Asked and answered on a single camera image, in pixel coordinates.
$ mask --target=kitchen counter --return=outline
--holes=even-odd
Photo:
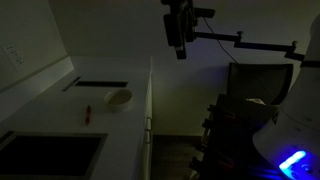
[[[138,177],[140,151],[147,118],[150,60],[142,65],[117,59],[71,57],[74,70],[1,122],[0,135],[8,130],[50,133],[107,133],[107,140],[90,180],[129,180]],[[71,86],[82,81],[125,81],[133,93],[130,107],[112,112],[104,96],[119,87]],[[85,124],[86,108],[91,106],[91,122]]]

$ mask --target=wooden floor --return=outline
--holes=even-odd
[[[151,180],[189,180],[189,164],[198,151],[201,137],[154,136]]]

